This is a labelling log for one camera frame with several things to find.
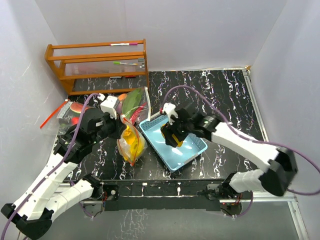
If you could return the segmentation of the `watermelon slice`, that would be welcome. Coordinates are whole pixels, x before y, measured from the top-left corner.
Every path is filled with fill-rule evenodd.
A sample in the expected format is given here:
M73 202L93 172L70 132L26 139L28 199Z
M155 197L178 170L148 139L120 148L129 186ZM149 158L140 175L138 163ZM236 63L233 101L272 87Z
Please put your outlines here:
M82 112L83 106L84 105L81 103L73 102L69 108L71 111L80 114Z

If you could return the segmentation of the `yellow starfruit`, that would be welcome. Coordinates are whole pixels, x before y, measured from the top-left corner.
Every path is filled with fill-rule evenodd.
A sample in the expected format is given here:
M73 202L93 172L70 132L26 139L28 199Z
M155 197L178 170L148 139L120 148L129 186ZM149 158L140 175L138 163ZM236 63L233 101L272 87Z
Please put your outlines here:
M135 138L130 146L130 152L133 157L138 157L143 154L147 148L146 140L144 137Z

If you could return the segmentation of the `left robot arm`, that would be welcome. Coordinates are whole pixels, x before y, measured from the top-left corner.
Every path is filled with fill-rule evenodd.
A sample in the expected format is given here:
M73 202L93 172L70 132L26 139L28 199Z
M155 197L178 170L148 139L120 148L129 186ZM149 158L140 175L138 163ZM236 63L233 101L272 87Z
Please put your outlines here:
M98 142L118 140L126 126L117 113L89 108L80 114L78 123L63 134L48 162L31 186L13 203L6 203L1 213L7 218L1 239L10 224L31 240L38 240L66 210L82 200L103 195L100 179L88 174L62 193L55 195L65 178L89 155Z

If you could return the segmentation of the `yellow banana bunch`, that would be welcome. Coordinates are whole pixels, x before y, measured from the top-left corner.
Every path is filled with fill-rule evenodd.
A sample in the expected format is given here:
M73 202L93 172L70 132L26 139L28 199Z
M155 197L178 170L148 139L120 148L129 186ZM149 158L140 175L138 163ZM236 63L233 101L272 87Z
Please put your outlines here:
M124 140L124 147L131 153L131 144L135 138L140 138L136 128L132 128L129 125L126 126L126 129L123 132L122 138Z

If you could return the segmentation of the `clear bag orange zipper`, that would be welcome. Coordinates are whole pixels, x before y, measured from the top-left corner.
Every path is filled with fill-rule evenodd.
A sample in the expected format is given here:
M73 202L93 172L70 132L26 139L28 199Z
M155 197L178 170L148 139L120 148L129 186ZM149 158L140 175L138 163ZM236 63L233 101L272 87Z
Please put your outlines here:
M125 125L125 129L117 140L117 148L123 159L134 166L147 149L147 141L124 114L120 116L120 120Z
M63 135L66 131L76 125L80 113L70 110L70 105L75 102L66 99L49 117L40 125L40 130L46 135Z

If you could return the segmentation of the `white dotted zip bag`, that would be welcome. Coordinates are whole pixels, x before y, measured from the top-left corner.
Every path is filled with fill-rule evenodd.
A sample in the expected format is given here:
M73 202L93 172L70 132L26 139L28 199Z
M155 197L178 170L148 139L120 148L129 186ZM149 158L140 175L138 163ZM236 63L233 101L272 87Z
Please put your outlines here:
M139 124L151 117L151 101L149 89L139 87L118 97L119 103L115 110L118 114L124 115L133 125Z

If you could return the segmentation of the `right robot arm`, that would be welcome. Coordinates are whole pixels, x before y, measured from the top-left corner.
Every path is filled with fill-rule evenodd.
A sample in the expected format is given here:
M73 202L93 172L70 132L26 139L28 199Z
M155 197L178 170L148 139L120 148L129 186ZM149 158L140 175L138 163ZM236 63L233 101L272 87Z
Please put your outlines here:
M231 173L211 190L216 196L233 199L243 192L265 191L282 197L298 172L293 151L243 135L215 114L204 115L190 105L177 109L172 103L165 103L159 112L167 117L167 122L160 128L166 145L180 147L193 134L234 151L257 167Z

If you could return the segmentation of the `red chili pepper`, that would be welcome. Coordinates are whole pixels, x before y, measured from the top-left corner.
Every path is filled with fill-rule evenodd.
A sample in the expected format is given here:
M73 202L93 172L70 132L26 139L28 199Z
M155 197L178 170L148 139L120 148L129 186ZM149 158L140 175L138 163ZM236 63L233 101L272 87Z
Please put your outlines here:
M148 108L145 105L138 106L137 109L134 111L132 116L130 117L130 120L132 122L138 122L140 118L144 118L148 115Z

